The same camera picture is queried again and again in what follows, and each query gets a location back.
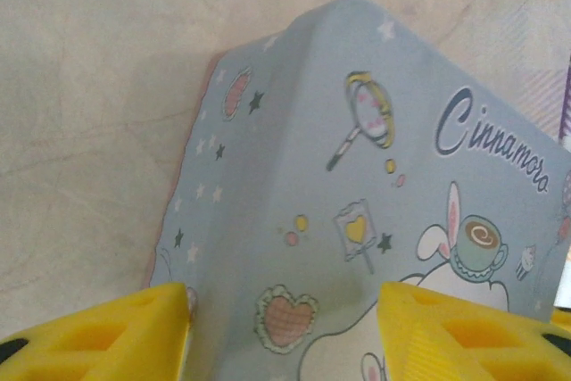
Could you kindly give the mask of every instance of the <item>heart illustration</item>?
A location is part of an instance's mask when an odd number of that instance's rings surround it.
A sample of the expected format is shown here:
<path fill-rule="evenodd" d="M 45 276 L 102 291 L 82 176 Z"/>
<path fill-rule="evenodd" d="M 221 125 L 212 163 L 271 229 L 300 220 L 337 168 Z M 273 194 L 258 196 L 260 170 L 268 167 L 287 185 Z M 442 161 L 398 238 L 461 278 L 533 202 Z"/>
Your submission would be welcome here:
<path fill-rule="evenodd" d="M 287 289 L 267 289 L 257 302 L 256 326 L 262 344 L 272 352 L 286 354 L 311 331 L 317 301 L 307 294 L 294 299 Z"/>
<path fill-rule="evenodd" d="M 365 232 L 367 232 L 367 220 L 362 215 L 357 216 L 356 220 L 349 222 L 345 227 L 347 238 L 357 244 L 363 244 Z"/>

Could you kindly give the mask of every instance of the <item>cupcake illustration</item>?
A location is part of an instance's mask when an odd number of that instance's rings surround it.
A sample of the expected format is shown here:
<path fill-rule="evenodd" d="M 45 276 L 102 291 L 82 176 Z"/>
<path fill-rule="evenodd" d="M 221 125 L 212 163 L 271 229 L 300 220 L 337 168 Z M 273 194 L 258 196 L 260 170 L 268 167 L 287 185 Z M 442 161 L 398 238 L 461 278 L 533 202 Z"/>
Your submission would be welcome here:
<path fill-rule="evenodd" d="M 527 273 L 532 270 L 535 262 L 535 244 L 528 245 L 521 253 L 521 259 L 517 264 L 516 275 L 519 281 L 523 280 Z"/>

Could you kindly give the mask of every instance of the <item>yellow dot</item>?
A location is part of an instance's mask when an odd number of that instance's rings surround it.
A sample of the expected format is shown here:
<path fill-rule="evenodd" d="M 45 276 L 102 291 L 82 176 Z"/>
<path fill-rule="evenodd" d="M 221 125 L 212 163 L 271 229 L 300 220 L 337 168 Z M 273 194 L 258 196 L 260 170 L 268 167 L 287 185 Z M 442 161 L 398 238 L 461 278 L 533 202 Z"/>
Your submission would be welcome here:
<path fill-rule="evenodd" d="M 386 172 L 389 174 L 393 174 L 396 171 L 396 162 L 393 159 L 386 160 L 385 162 L 385 169 Z"/>
<path fill-rule="evenodd" d="M 307 227 L 309 226 L 309 222 L 307 220 L 307 216 L 304 214 L 300 214 L 299 216 L 295 217 L 295 227 L 300 232 L 305 232 Z"/>

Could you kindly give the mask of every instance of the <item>black object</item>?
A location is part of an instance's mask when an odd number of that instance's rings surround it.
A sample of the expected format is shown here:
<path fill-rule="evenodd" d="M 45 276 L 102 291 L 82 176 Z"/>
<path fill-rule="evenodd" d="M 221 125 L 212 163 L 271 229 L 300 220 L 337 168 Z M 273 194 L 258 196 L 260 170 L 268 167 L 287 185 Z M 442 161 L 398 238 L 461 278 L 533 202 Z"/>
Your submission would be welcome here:
<path fill-rule="evenodd" d="M 24 348 L 28 344 L 28 340 L 24 338 L 16 338 L 7 343 L 0 344 L 0 365 L 10 359 L 15 353 Z"/>
<path fill-rule="evenodd" d="M 557 348 L 559 348 L 567 356 L 571 357 L 571 339 L 553 334 L 543 334 L 542 336 L 552 345 L 555 345 Z"/>

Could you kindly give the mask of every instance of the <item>magnifying glass illustration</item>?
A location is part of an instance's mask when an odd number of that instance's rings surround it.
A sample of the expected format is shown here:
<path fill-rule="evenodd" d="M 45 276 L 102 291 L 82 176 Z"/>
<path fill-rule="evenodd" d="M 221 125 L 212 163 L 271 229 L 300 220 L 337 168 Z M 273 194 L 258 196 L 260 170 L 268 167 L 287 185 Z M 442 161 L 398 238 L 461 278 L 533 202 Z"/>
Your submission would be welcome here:
<path fill-rule="evenodd" d="M 393 144 L 393 107 L 386 90 L 371 78 L 368 71 L 355 71 L 345 79 L 345 94 L 352 111 L 355 128 L 347 135 L 331 160 L 331 171 L 359 134 L 382 149 Z"/>

